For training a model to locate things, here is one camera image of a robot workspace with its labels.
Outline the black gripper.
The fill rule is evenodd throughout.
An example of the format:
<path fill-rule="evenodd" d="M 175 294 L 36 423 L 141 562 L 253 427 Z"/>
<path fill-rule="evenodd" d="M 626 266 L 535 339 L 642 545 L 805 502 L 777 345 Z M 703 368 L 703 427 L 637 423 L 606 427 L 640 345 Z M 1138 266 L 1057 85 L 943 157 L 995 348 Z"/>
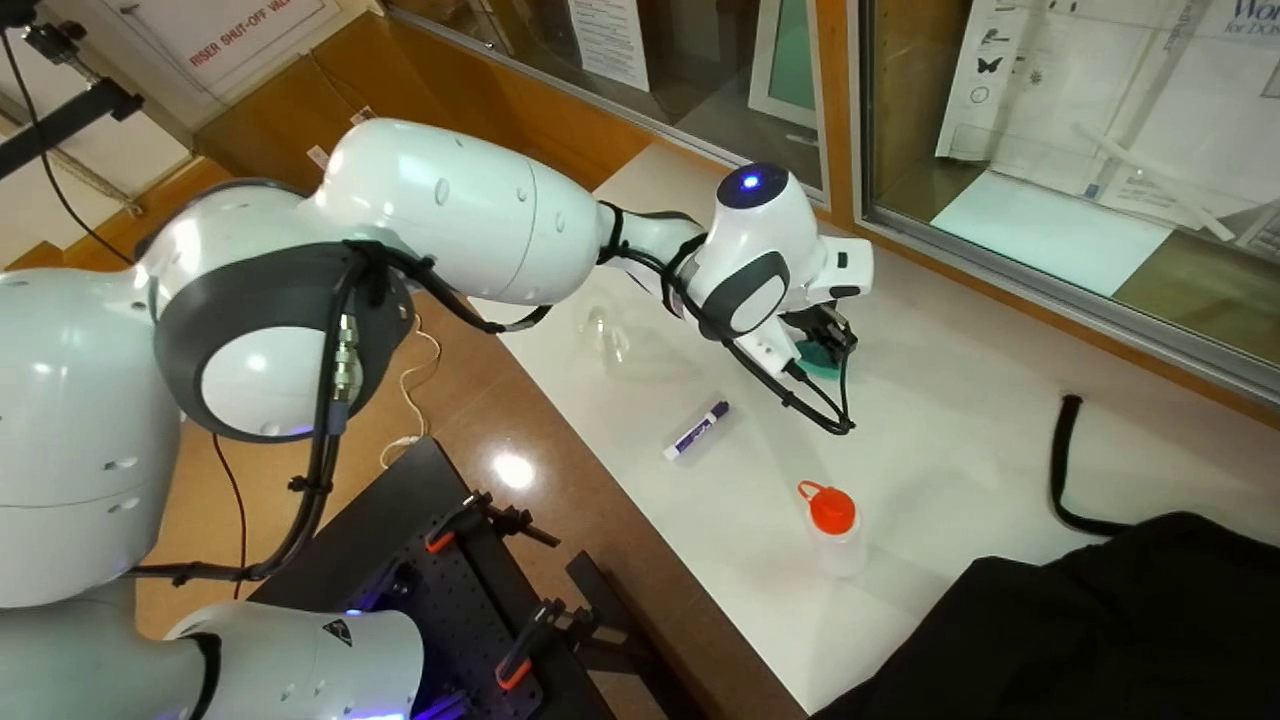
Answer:
<path fill-rule="evenodd" d="M 782 316 L 789 339 L 794 345 L 794 360 L 789 363 L 792 381 L 832 381 L 846 385 L 846 360 L 855 350 L 853 322 L 832 309 L 809 309 Z"/>

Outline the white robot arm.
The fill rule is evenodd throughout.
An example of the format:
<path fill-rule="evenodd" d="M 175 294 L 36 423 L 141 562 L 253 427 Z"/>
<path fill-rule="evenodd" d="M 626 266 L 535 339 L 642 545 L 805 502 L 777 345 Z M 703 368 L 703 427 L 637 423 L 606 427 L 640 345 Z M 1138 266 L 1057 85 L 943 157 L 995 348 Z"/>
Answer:
<path fill-rule="evenodd" d="M 455 316 L 482 298 L 540 322 L 591 271 L 624 266 L 829 433 L 809 339 L 846 348 L 837 304 L 870 246 L 829 237 L 800 181 L 743 162 L 708 219 L 626 212 L 491 138 L 363 119 L 316 190 L 223 182 L 121 271 L 0 275 L 0 720 L 408 720 L 428 641 L 405 613 L 220 603 L 175 637 L 133 620 L 182 423 L 305 439 L 297 537 L 330 487 L 345 420 L 412 329 L 412 287 Z"/>

